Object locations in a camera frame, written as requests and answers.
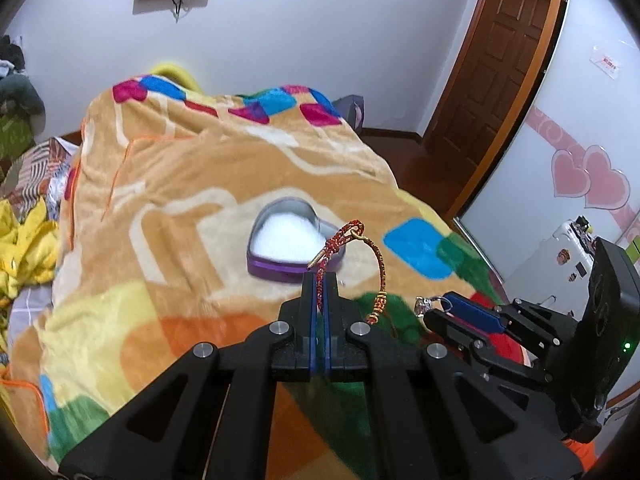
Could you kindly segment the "white suitcase with stickers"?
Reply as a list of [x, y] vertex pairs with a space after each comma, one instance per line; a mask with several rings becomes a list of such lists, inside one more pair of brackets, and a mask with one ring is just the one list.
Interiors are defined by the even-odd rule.
[[582, 319], [594, 261], [592, 226], [584, 216], [562, 223], [504, 282], [511, 300]]

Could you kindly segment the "purple heart-shaped tin box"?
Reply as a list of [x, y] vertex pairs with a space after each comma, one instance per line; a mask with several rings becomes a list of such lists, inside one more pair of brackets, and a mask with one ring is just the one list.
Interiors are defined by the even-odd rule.
[[250, 231], [247, 271], [254, 278], [300, 283], [308, 263], [337, 230], [337, 226], [322, 220], [306, 200], [274, 200], [259, 211]]

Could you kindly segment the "colourful plush blanket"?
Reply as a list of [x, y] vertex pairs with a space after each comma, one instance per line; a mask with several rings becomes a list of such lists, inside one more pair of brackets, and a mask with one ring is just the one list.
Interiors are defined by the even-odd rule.
[[137, 77], [91, 102], [81, 135], [49, 300], [17, 331], [1, 379], [17, 429], [51, 468], [194, 344], [236, 344], [299, 294], [247, 271], [255, 219], [279, 198], [334, 226], [364, 224], [338, 287], [362, 313], [385, 288], [380, 326], [406, 344], [428, 339], [416, 297], [499, 302], [484, 261], [398, 188], [317, 90], [202, 96]]

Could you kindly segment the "purple bag behind bed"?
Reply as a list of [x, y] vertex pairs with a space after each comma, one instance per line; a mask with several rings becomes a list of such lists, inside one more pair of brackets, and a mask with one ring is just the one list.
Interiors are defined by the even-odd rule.
[[358, 94], [350, 94], [343, 96], [332, 102], [334, 108], [338, 111], [346, 122], [352, 127], [358, 136], [362, 133], [364, 119], [364, 99]]

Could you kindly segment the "yellow cloth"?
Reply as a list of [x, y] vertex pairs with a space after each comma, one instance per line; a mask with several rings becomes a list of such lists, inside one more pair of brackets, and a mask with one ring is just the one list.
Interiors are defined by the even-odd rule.
[[23, 221], [9, 200], [1, 201], [1, 305], [17, 298], [25, 286], [53, 281], [58, 252], [58, 222], [48, 219], [40, 197]]

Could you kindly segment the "yellow pillow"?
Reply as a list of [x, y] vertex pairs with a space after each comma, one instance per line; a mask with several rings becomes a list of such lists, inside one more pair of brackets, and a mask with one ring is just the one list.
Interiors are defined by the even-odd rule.
[[182, 66], [173, 62], [158, 63], [150, 69], [150, 73], [155, 76], [165, 77], [174, 84], [178, 84], [190, 91], [202, 93], [203, 89], [196, 79]]

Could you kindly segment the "patterned bed sheet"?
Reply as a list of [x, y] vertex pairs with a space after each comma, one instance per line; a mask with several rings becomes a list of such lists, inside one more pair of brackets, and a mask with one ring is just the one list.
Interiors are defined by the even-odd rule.
[[10, 167], [1, 185], [15, 217], [24, 221], [40, 200], [47, 218], [58, 221], [73, 156], [78, 146], [62, 138], [50, 138], [26, 151]]

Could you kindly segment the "brown wooden door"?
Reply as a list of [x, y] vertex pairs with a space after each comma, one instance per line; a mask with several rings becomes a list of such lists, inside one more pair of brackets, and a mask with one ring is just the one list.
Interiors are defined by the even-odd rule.
[[563, 0], [477, 0], [424, 133], [439, 177], [429, 202], [462, 211], [506, 147], [551, 50]]

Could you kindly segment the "pile of clothes and boxes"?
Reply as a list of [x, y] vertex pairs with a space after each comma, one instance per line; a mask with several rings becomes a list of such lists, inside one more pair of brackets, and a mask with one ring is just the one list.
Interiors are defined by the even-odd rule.
[[1, 160], [13, 162], [34, 144], [32, 116], [44, 113], [43, 100], [26, 74], [22, 48], [1, 37]]

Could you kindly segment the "pink heart wall sticker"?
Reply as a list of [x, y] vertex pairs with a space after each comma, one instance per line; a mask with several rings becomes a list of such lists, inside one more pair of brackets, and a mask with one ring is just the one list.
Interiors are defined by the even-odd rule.
[[525, 125], [554, 148], [551, 177], [555, 197], [582, 198], [585, 208], [608, 211], [628, 242], [639, 235], [639, 211], [629, 203], [630, 182], [612, 166], [601, 145], [584, 148], [536, 106], [527, 113]]

